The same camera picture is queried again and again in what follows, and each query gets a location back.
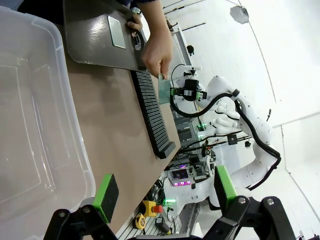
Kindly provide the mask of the person's right hand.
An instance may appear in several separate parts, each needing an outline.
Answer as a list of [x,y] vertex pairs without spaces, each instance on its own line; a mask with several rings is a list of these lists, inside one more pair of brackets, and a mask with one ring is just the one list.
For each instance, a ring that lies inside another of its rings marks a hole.
[[169,67],[173,57],[173,42],[170,35],[151,36],[147,41],[142,61],[154,77],[162,75],[169,79]]

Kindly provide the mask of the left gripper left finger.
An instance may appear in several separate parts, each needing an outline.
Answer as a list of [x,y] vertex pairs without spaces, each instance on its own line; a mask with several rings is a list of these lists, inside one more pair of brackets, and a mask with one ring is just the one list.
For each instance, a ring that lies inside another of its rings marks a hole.
[[119,189],[113,174],[106,174],[94,197],[82,201],[80,207],[70,212],[56,210],[44,235],[45,240],[116,240],[108,224],[111,222]]

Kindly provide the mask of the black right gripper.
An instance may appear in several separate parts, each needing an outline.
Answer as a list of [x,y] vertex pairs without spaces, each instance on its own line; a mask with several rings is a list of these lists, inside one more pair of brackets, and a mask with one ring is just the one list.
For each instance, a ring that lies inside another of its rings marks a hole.
[[170,95],[182,96],[186,101],[189,101],[189,102],[207,98],[207,92],[200,91],[197,87],[196,88],[171,87]]

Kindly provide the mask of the person's left hand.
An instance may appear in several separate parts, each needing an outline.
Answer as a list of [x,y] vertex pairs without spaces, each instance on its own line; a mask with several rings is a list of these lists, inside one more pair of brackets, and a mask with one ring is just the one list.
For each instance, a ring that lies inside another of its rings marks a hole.
[[128,21],[127,25],[134,30],[140,31],[143,28],[141,15],[133,13],[132,18]]

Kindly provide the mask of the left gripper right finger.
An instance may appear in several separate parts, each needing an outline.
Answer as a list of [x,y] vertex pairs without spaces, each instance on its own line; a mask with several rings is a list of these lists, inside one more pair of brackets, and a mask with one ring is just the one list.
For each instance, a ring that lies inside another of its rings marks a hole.
[[215,168],[214,189],[222,216],[205,234],[205,240],[234,240],[242,228],[252,228],[260,240],[296,238],[278,197],[267,196],[257,201],[238,195],[224,166]]

